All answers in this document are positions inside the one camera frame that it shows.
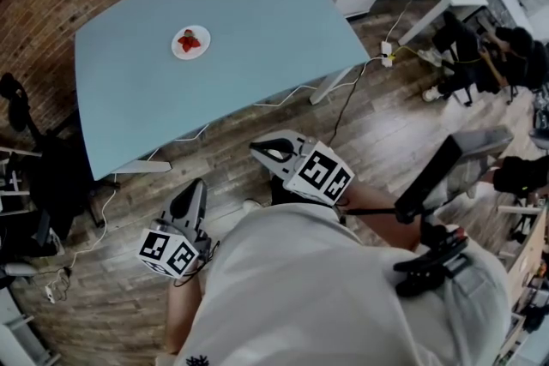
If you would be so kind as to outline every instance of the wooden floor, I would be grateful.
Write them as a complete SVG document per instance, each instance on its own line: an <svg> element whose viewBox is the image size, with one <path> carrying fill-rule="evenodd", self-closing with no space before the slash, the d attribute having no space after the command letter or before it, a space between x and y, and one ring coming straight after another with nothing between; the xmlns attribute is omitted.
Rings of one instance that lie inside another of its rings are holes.
<svg viewBox="0 0 549 366"><path fill-rule="evenodd" d="M367 18L354 22L353 28L372 56L406 2L380 0ZM434 2L412 3L389 40L401 37ZM432 29L411 46L428 45L430 33ZM347 81L358 72L352 72ZM474 94L471 108L455 98L425 104L420 93L439 75L407 51L399 52L392 69L378 61L366 68L333 143L360 180L399 195L449 133L500 123L516 135L509 153L529 158L540 155L527 136L532 120L528 92L522 92L511 106L506 105L503 93ZM327 141L349 92L350 87L342 87L311 106L309 92L304 90L278 108L239 111L212 123L197 141L174 142L158 151L156 159L172 162L169 173L123 179L122 189L105 210L108 233L94 252L79 255L66 301L51 305L45 299L43 286L52 275L37 278L35 285L18 280L12 287L22 310L35 315L34 325L45 343L62 354L61 364L154 364L162 348L167 281L148 271L134 253L143 228L162 201L192 178L202 177L208 184L207 230L223 237L242 218L244 199L269 203L268 173L250 156L250 140L286 128ZM279 102L284 96L281 93L270 101ZM96 197L98 213L111 194L105 190ZM472 237L497 251L514 218L496 214L495 206L509 201L508 196L497 195L483 184L474 200L461 196L441 217L465 225ZM82 216L73 226L65 256L35 262L41 270L68 265L74 252L88 249L101 233ZM365 243L380 244L368 230L360 229L358 234Z"/></svg>

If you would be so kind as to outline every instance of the round plate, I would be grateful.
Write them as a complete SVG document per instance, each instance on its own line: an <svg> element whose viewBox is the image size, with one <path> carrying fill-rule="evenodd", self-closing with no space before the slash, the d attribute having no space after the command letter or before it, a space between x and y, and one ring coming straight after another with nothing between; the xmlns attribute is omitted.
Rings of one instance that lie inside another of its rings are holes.
<svg viewBox="0 0 549 366"><path fill-rule="evenodd" d="M184 36L187 29L191 30L195 34L195 37L200 42L200 47L193 47L190 48L190 51L185 52L183 50L183 46L181 46L178 40ZM194 58L198 58L209 48L209 42L211 41L211 39L212 38L208 32L208 29L206 29L205 27L201 27L198 25L184 27L183 29L181 29L181 31L175 34L175 37L172 40L173 55L175 55L180 60L192 60Z"/></svg>

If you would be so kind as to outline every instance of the white plate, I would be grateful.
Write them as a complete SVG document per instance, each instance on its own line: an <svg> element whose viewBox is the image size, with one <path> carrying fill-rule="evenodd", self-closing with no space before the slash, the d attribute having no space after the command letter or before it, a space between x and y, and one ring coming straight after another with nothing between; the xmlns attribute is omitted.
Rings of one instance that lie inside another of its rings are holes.
<svg viewBox="0 0 549 366"><path fill-rule="evenodd" d="M200 47L193 47L190 49L190 51L185 52L183 50L183 46L181 46L181 43L179 43L178 40L184 36L187 29L191 30L195 34L195 37L200 42ZM212 38L208 32L208 29L206 29L205 27L201 27L198 25L184 27L183 29L181 29L181 31L175 34L175 37L172 40L173 55L175 55L180 60L192 60L194 58L198 58L209 48L209 42L211 41L211 39Z"/></svg>

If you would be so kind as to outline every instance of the white marker cube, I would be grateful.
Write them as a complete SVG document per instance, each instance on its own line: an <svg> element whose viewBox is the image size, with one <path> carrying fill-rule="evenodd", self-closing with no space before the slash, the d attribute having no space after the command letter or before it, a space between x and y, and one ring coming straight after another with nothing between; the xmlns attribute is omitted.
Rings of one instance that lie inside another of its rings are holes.
<svg viewBox="0 0 549 366"><path fill-rule="evenodd" d="M305 198L333 206L353 180L351 169L330 148L317 142L284 187Z"/></svg>
<svg viewBox="0 0 549 366"><path fill-rule="evenodd" d="M154 272L180 279L198 252L183 235L145 229L136 256Z"/></svg>

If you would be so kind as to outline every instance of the light blue table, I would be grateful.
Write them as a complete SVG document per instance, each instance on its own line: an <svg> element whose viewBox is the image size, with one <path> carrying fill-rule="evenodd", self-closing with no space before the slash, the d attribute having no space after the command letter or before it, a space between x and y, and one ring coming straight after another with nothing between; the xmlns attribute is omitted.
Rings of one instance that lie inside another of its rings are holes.
<svg viewBox="0 0 549 366"><path fill-rule="evenodd" d="M182 27L212 36L201 57L171 50ZM369 59L332 0L122 0L76 34L76 90L95 179L167 171L136 159L271 95L327 75L315 104Z"/></svg>

